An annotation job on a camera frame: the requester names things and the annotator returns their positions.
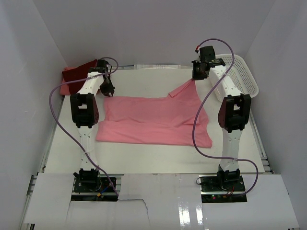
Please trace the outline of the white perforated plastic basket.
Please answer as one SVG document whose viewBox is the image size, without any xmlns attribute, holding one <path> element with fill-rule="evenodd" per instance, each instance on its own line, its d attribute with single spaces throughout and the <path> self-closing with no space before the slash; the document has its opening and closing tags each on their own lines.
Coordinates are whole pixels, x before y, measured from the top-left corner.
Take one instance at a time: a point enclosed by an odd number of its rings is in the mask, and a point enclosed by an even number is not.
<svg viewBox="0 0 307 230">
<path fill-rule="evenodd" d="M 251 98 L 254 98 L 259 93 L 258 85 L 250 72 L 246 62 L 244 59 L 238 55 L 234 55 L 234 65 L 228 72 L 228 76 L 233 81 L 234 85 L 243 93 L 243 94 L 249 94 Z M 224 72 L 229 68 L 229 66 L 232 63 L 232 55 L 231 54 L 220 54 L 216 55 L 216 58 L 221 58 L 224 63 L 226 64 L 225 70 L 220 70 L 220 73 L 218 76 L 222 76 Z M 218 79 L 215 77 L 215 74 L 212 75 L 213 80 L 210 80 L 212 86 L 214 86 Z M 218 88 L 214 90 L 214 93 L 218 100 L 222 102 L 222 95 L 218 92 Z"/>
</svg>

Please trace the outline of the pink t shirt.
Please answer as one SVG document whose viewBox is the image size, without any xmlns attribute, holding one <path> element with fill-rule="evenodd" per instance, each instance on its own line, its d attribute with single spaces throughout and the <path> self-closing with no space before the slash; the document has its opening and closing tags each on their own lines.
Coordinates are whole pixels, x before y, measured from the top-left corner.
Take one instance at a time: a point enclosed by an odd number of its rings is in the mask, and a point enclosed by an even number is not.
<svg viewBox="0 0 307 230">
<path fill-rule="evenodd" d="M 96 140 L 211 148 L 209 117 L 200 109 L 195 81 L 189 80 L 166 97 L 116 96 L 104 99 L 105 118 Z"/>
</svg>

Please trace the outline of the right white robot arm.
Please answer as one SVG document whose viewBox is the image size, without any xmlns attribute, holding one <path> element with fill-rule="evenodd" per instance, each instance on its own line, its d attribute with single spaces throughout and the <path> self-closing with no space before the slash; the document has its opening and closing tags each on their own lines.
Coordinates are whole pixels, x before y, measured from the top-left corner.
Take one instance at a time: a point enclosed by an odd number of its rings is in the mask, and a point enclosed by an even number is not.
<svg viewBox="0 0 307 230">
<path fill-rule="evenodd" d="M 192 62 L 193 80 L 210 79 L 216 95 L 222 102 L 218 123 L 223 132 L 222 158 L 217 172 L 216 184 L 222 191 L 232 189 L 239 182 L 239 142 L 248 123 L 251 97 L 243 94 L 228 75 L 228 68 L 221 58 L 216 58 L 212 46 L 197 47 L 198 58 Z"/>
</svg>

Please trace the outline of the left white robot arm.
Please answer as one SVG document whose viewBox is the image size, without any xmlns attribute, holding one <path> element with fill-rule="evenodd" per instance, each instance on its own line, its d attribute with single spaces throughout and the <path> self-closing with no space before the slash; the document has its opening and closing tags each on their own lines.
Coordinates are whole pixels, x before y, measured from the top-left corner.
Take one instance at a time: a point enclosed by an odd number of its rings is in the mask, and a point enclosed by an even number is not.
<svg viewBox="0 0 307 230">
<path fill-rule="evenodd" d="M 112 65 L 105 59 L 95 59 L 79 67 L 63 72 L 63 78 L 70 82 L 70 104 L 72 121 L 79 132 L 80 142 L 85 149 L 83 166 L 75 176 L 81 185 L 90 191 L 99 191 L 102 183 L 94 152 L 94 126 L 99 121 L 96 103 L 98 92 L 112 97 L 115 87 L 111 81 Z"/>
</svg>

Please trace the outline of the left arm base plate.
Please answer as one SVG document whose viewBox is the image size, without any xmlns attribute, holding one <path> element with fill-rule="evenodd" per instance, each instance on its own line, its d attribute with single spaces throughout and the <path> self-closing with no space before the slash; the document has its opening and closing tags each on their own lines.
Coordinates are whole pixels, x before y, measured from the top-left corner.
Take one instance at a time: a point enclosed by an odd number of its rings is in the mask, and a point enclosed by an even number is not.
<svg viewBox="0 0 307 230">
<path fill-rule="evenodd" d="M 71 194 L 71 201 L 88 202 L 116 202 L 118 196 L 114 192 L 117 186 L 117 178 L 110 177 L 110 180 L 100 174 L 99 170 L 80 169 L 74 174 L 74 184 Z"/>
</svg>

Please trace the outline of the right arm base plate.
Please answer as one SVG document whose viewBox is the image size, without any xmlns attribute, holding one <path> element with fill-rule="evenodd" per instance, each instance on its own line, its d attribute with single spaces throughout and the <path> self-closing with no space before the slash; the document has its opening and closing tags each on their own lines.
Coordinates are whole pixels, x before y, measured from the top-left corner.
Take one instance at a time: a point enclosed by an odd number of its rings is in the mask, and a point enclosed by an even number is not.
<svg viewBox="0 0 307 230">
<path fill-rule="evenodd" d="M 245 203 L 247 196 L 242 176 L 237 182 L 220 185 L 216 176 L 200 176 L 196 179 L 196 184 L 201 189 L 201 201 L 203 204 L 218 203 Z"/>
</svg>

